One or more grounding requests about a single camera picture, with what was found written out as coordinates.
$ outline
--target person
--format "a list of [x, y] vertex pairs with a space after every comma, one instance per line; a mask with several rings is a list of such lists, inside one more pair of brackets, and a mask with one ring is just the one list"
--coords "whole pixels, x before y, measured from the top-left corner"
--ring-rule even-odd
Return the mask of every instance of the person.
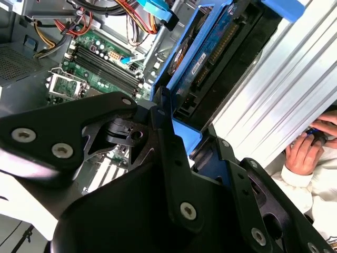
[[337, 111], [322, 114], [310, 126], [331, 136], [324, 147], [302, 133], [286, 148], [282, 170], [267, 172], [337, 251]]

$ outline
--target person's hand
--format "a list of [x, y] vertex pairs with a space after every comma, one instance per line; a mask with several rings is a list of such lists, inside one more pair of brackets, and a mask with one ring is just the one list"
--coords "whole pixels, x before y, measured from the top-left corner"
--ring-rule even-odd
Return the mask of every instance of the person's hand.
[[[337, 111], [331, 111], [322, 114], [314, 121], [310, 126], [321, 130], [324, 133], [337, 137]], [[325, 146], [333, 149], [337, 149], [337, 139], [328, 140]]]
[[307, 137], [306, 133], [302, 133], [293, 147], [286, 147], [285, 166], [288, 170], [302, 176], [310, 175], [314, 171], [324, 150], [320, 141], [311, 146], [313, 140], [312, 134]]

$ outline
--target screw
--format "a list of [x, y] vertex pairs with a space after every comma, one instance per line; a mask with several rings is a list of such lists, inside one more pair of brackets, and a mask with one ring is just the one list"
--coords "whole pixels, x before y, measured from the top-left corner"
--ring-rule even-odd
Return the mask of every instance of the screw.
[[165, 116], [165, 112], [162, 111], [162, 110], [158, 110], [158, 113], [160, 113], [161, 115], [164, 115], [164, 116]]
[[226, 148], [230, 147], [230, 144], [228, 142], [226, 142], [226, 141], [222, 141], [222, 144], [224, 144]]
[[312, 253], [320, 253], [318, 249], [316, 248], [316, 246], [312, 244], [311, 242], [308, 242], [308, 247]]
[[254, 168], [257, 168], [256, 162], [254, 162], [254, 161], [251, 160], [250, 163], [251, 163], [251, 165], [252, 165]]
[[36, 133], [28, 128], [17, 128], [12, 132], [12, 138], [21, 143], [29, 143], [36, 139]]
[[124, 104], [130, 105], [131, 101], [129, 99], [122, 99]]
[[66, 143], [58, 143], [52, 147], [52, 153], [57, 158], [67, 159], [73, 155], [74, 150]]
[[265, 240], [265, 236], [259, 229], [252, 228], [251, 233], [253, 238], [255, 239], [255, 241], [257, 241], [258, 244], [260, 244], [261, 246], [266, 245], [267, 241]]
[[195, 220], [196, 218], [196, 210], [194, 206], [188, 202], [183, 202], [180, 205], [180, 212], [187, 220]]

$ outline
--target black plastic bracket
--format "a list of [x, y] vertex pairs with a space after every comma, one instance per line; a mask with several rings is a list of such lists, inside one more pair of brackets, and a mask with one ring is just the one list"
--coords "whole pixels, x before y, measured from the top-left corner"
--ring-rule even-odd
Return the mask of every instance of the black plastic bracket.
[[[130, 118], [136, 110], [137, 104], [131, 98], [113, 92], [2, 118], [0, 152], [6, 155], [0, 159], [6, 160], [0, 163], [7, 166], [1, 170], [48, 186], [68, 185], [101, 127], [115, 118]], [[13, 131], [22, 128], [36, 137], [30, 142], [15, 140]], [[52, 152], [58, 143], [71, 147], [69, 158], [59, 158]]]

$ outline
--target silver metal panel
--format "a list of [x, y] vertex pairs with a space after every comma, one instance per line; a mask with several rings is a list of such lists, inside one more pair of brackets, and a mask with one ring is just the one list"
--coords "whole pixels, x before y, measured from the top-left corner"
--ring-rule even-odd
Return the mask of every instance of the silver metal panel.
[[337, 99], [337, 1], [302, 1], [213, 122], [236, 157], [267, 166]]
[[74, 17], [76, 11], [71, 7], [64, 8], [64, 3], [65, 0], [22, 0], [20, 2], [0, 0], [0, 7], [34, 19]]
[[34, 52], [21, 43], [0, 45], [0, 117], [33, 110], [47, 104], [49, 59], [34, 59]]

